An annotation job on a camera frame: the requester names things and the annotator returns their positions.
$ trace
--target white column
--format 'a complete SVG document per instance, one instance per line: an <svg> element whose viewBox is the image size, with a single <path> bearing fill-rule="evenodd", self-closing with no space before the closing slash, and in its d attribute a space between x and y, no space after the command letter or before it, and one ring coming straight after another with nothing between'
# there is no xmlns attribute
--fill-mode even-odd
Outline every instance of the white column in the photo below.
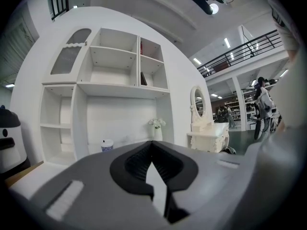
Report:
<svg viewBox="0 0 307 230"><path fill-rule="evenodd" d="M241 131L246 130L246 108L245 108L245 101L241 92L240 84L238 81L238 78L236 76L232 77L232 80L234 81L234 85L236 88L236 94L239 101L239 107L240 107L240 115L241 115Z"/></svg>

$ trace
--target ceiling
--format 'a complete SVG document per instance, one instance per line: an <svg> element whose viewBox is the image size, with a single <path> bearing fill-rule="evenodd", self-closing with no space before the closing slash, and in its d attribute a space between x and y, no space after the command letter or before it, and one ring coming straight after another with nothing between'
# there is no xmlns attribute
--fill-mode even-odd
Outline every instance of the ceiling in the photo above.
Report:
<svg viewBox="0 0 307 230"><path fill-rule="evenodd" d="M259 77L264 77L265 79L279 79L280 75L288 68L289 61L288 59L276 61L269 65L257 68L255 70L243 73L237 76L238 82L241 89L245 89L250 86L255 79ZM236 91L234 82L232 79L219 82L208 86L208 91L211 101L219 100L216 97L211 96L211 94L216 94L221 97L231 97Z"/></svg>
<svg viewBox="0 0 307 230"><path fill-rule="evenodd" d="M187 57L216 38L222 38L230 28L237 28L270 10L266 0L219 4L215 15L205 14L192 0L74 0L74 3L103 6L132 16L157 30Z"/></svg>

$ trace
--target ceiling light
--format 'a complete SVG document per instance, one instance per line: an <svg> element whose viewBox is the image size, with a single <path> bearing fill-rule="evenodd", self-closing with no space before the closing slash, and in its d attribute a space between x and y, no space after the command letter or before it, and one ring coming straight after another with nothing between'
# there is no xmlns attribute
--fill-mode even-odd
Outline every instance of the ceiling light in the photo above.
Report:
<svg viewBox="0 0 307 230"><path fill-rule="evenodd" d="M215 3L211 3L210 8L212 9L212 14L216 14L219 11L219 6Z"/></svg>
<svg viewBox="0 0 307 230"><path fill-rule="evenodd" d="M201 62L197 60L196 58L193 59L197 64L201 65Z"/></svg>
<svg viewBox="0 0 307 230"><path fill-rule="evenodd" d="M227 47L228 47L228 48L230 48L230 44L229 44L229 42L228 42L227 37L224 39L224 41L225 41L225 43L226 43Z"/></svg>
<svg viewBox="0 0 307 230"><path fill-rule="evenodd" d="M280 77L282 77L284 74L286 74L287 71L288 71L288 70L284 71L284 72L282 73L282 75L280 75Z"/></svg>

